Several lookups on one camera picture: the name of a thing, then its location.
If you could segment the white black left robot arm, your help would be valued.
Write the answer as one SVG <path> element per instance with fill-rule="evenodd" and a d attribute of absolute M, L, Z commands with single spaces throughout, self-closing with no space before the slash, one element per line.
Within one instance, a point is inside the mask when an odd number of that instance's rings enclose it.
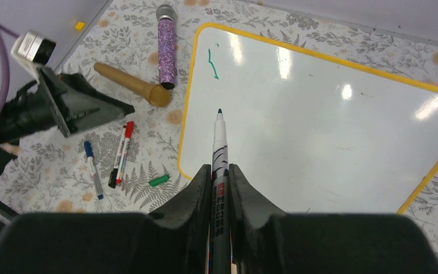
<path fill-rule="evenodd" d="M 5 143 L 17 146 L 20 139 L 53 127 L 67 138 L 135 112 L 134 106 L 98 92 L 82 74 L 57 75 L 41 67 L 38 78 L 0 112 L 0 175 L 17 158 L 1 147 Z"/>

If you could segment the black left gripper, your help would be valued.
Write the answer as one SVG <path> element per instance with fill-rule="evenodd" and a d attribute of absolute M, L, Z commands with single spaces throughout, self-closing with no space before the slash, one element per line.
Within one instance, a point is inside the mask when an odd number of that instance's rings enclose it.
<path fill-rule="evenodd" d="M 68 137 L 135 112 L 134 106 L 98 92 L 82 74 L 38 69 L 34 93 L 24 87 L 0 113 L 0 143 L 57 127 Z"/>

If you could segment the green capped whiteboard marker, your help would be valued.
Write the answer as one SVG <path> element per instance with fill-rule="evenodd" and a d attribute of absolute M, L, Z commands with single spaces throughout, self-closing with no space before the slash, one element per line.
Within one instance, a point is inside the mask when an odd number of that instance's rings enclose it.
<path fill-rule="evenodd" d="M 229 161 L 226 123 L 222 109 L 214 123 L 212 149 L 212 203 L 209 232 L 209 273 L 231 273 L 229 225 Z"/>

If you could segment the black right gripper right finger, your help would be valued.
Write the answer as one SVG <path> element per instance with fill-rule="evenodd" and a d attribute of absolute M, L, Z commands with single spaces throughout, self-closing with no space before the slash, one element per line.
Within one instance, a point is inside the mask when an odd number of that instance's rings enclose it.
<path fill-rule="evenodd" d="M 422 230 L 397 214 L 286 213 L 230 168 L 247 273 L 438 273 Z"/>

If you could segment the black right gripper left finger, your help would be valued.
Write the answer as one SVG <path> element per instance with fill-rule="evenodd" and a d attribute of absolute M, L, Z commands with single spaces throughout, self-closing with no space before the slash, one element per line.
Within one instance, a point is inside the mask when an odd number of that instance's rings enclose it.
<path fill-rule="evenodd" d="M 0 273 L 199 273 L 192 247 L 200 201 L 210 189 L 202 166 L 181 192 L 148 214 L 26 213 L 0 233 Z"/>

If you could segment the green marker cap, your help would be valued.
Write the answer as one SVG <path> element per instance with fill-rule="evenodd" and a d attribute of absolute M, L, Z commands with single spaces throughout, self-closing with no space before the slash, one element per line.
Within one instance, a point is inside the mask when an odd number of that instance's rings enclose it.
<path fill-rule="evenodd" d="M 170 179 L 170 176 L 168 174 L 165 174 L 163 176 L 160 176 L 160 177 L 157 177 L 157 178 L 154 178 L 154 179 L 150 180 L 148 182 L 148 184 L 151 187 L 157 187 L 157 186 L 159 186 L 161 184 L 166 183 L 169 179 Z"/>

